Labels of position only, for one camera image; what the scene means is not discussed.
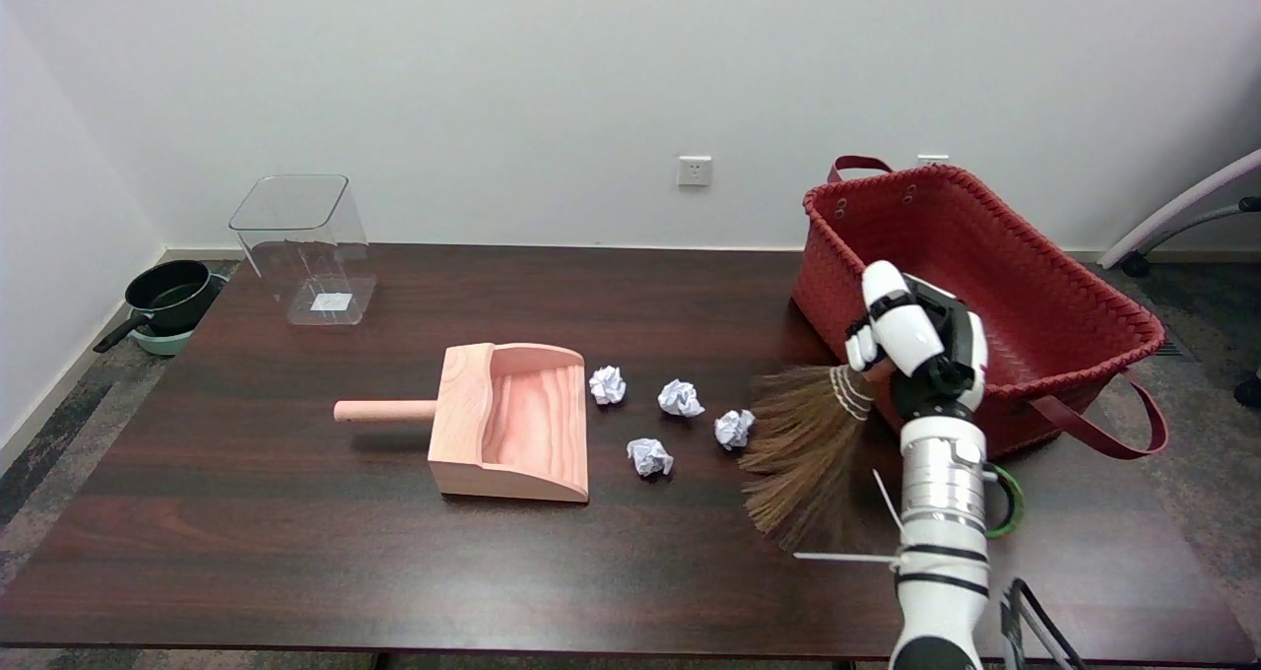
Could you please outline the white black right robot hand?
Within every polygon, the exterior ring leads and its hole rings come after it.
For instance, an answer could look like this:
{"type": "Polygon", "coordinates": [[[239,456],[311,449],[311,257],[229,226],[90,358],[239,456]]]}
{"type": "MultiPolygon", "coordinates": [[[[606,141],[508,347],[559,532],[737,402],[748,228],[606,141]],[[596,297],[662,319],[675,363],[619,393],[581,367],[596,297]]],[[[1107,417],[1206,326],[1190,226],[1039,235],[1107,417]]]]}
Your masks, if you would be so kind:
{"type": "Polygon", "coordinates": [[[971,419],[984,400],[989,368],[980,315],[886,260],[869,262],[861,290],[865,310],[847,327],[847,363],[861,372],[892,363],[888,395],[902,421],[971,419]]]}

